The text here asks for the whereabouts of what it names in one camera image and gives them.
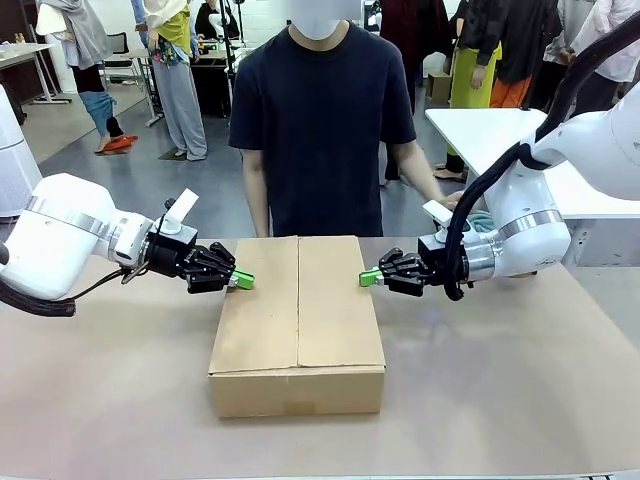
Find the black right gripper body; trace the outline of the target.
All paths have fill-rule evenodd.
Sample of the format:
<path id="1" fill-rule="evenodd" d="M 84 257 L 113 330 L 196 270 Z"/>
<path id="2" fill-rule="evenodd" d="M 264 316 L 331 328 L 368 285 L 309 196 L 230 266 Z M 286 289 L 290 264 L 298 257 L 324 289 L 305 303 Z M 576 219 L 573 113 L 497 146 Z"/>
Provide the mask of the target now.
<path id="1" fill-rule="evenodd" d="M 445 281 L 446 251 L 445 244 L 439 242 L 434 234 L 420 236 L 417 240 L 418 255 L 426 268 L 425 284 L 429 286 L 443 286 Z M 457 247 L 457 267 L 455 278 L 458 283 L 465 284 L 469 277 L 468 258 L 465 247 Z"/>

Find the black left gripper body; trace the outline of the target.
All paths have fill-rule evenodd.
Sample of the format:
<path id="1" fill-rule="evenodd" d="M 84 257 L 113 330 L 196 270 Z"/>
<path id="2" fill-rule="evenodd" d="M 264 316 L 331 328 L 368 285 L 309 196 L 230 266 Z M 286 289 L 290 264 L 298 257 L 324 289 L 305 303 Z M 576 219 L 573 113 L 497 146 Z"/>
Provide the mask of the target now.
<path id="1" fill-rule="evenodd" d="M 147 269 L 164 276 L 177 276 L 179 266 L 196 243 L 198 231 L 182 227 L 178 233 L 158 233 L 150 230 L 146 236 Z"/>

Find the brown cardboard box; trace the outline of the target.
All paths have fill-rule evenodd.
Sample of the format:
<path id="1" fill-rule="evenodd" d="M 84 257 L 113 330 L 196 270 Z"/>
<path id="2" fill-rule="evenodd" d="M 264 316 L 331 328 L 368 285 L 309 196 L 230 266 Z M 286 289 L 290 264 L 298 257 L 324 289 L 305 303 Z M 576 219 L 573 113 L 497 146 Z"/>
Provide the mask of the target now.
<path id="1" fill-rule="evenodd" d="M 209 383 L 220 418 L 377 414 L 386 361 L 354 236 L 242 239 Z"/>

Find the person's left forearm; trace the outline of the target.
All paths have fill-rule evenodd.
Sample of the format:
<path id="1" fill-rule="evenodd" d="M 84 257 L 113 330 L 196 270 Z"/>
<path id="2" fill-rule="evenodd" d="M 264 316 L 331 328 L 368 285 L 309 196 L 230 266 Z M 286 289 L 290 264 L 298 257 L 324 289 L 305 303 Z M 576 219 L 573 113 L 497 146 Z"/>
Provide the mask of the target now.
<path id="1" fill-rule="evenodd" d="M 431 165 L 416 141 L 396 145 L 394 155 L 399 170 L 425 200 L 434 200 L 440 203 L 445 200 L 445 195 L 433 175 Z"/>

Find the person's right forearm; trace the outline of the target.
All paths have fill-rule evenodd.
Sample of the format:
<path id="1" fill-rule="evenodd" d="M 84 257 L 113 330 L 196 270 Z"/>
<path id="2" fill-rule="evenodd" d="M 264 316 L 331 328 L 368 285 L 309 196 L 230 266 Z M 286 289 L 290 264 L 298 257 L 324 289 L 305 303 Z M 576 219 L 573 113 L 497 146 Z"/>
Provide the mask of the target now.
<path id="1" fill-rule="evenodd" d="M 247 203 L 258 238 L 270 236 L 270 212 L 268 205 L 263 152 L 242 150 L 242 168 Z"/>

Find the teal cloth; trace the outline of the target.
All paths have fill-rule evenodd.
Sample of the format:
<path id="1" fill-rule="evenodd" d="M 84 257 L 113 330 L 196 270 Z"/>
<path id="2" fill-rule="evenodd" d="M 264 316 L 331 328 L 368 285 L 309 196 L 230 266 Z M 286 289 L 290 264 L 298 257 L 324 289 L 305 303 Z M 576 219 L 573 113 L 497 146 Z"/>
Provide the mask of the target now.
<path id="1" fill-rule="evenodd" d="M 492 216 L 486 211 L 474 211 L 469 214 L 467 220 L 471 227 L 478 233 L 490 233 L 495 229 Z"/>

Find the large white table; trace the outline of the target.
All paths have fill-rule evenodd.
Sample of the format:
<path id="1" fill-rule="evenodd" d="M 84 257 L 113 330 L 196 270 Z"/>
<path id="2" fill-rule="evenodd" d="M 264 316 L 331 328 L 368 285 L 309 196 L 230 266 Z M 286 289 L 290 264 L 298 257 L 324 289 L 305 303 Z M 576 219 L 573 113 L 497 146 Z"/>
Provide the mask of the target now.
<path id="1" fill-rule="evenodd" d="M 436 109 L 425 111 L 471 172 L 482 175 L 513 144 L 535 131 L 546 114 L 520 109 Z M 640 219 L 640 202 L 615 199 L 588 185 L 565 162 L 545 173 L 549 190 L 566 220 Z"/>

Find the small cardboard box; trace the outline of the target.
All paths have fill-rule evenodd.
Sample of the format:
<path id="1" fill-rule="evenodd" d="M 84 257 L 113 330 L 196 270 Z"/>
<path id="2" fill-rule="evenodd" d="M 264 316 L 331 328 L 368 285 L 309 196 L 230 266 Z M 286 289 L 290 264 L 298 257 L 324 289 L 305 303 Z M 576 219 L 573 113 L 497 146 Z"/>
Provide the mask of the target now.
<path id="1" fill-rule="evenodd" d="M 429 72 L 427 74 L 426 98 L 430 104 L 446 105 L 451 94 L 452 77 L 444 72 Z"/>

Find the person in yellow-green top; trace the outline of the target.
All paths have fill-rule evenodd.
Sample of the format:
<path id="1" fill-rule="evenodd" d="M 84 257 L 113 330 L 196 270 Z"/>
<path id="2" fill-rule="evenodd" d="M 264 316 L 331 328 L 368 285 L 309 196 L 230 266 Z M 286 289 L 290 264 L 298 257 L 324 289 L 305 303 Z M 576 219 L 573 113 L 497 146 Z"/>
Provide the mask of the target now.
<path id="1" fill-rule="evenodd" d="M 130 0 L 152 64 L 175 156 L 206 158 L 208 147 L 191 62 L 196 59 L 190 0 Z"/>

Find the white round appliance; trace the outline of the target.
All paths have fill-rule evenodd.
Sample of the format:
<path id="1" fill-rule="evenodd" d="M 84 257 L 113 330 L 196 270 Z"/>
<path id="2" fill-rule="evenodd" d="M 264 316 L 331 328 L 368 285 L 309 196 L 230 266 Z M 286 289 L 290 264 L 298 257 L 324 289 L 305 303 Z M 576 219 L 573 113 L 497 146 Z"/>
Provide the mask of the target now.
<path id="1" fill-rule="evenodd" d="M 41 179 L 9 97 L 0 84 L 0 218 L 19 216 Z"/>

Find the person in lime apron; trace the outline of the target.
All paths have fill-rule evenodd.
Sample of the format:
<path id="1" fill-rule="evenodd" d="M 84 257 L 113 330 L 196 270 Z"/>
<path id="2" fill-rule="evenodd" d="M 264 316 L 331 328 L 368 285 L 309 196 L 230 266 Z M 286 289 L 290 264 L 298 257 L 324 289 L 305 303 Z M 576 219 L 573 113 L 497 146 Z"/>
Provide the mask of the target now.
<path id="1" fill-rule="evenodd" d="M 490 105 L 497 62 L 502 57 L 506 0 L 461 0 L 454 18 L 456 45 L 450 107 L 481 109 Z"/>

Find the black stand pole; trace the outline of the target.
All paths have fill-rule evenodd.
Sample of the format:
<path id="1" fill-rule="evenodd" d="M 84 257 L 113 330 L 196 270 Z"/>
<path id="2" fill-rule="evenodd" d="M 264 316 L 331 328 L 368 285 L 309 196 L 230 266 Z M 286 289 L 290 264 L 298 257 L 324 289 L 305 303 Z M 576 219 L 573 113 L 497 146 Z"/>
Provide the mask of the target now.
<path id="1" fill-rule="evenodd" d="M 233 101 L 233 88 L 235 85 L 236 79 L 236 70 L 234 67 L 235 63 L 235 54 L 232 51 L 232 43 L 231 38 L 229 36 L 229 20 L 230 16 L 227 14 L 227 6 L 229 5 L 228 0 L 221 0 L 221 22 L 224 33 L 224 44 L 226 49 L 226 75 L 228 81 L 228 89 L 229 89 L 229 104 L 232 104 Z"/>

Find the person in dark red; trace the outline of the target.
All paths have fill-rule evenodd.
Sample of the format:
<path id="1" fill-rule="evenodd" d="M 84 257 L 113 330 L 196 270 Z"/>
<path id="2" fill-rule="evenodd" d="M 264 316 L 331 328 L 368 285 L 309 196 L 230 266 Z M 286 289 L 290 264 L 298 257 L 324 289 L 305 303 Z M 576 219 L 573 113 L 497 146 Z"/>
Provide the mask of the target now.
<path id="1" fill-rule="evenodd" d="M 434 53 L 452 56 L 453 43 L 444 0 L 379 0 L 380 36 L 401 53 L 412 113 L 416 83 L 424 59 Z"/>

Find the white face mask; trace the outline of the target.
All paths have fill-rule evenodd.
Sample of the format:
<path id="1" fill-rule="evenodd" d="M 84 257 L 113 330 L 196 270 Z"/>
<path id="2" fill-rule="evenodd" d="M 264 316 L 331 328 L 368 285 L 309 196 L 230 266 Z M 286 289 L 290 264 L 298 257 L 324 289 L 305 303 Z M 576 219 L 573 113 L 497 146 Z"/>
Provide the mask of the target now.
<path id="1" fill-rule="evenodd" d="M 317 17 L 292 16 L 291 23 L 306 38 L 321 41 L 329 38 L 340 24 L 339 20 Z"/>

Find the grey desk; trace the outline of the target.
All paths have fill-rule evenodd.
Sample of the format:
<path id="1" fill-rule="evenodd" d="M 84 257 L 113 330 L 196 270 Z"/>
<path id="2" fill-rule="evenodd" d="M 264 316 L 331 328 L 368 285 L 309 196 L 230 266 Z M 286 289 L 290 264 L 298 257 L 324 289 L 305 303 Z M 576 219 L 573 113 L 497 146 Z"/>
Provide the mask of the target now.
<path id="1" fill-rule="evenodd" d="M 32 62 L 43 93 L 31 101 L 32 105 L 64 105 L 70 104 L 71 99 L 62 98 L 55 87 L 52 75 L 47 69 L 43 53 L 52 48 L 51 44 L 41 43 L 3 43 L 0 44 L 0 72 L 27 62 Z"/>

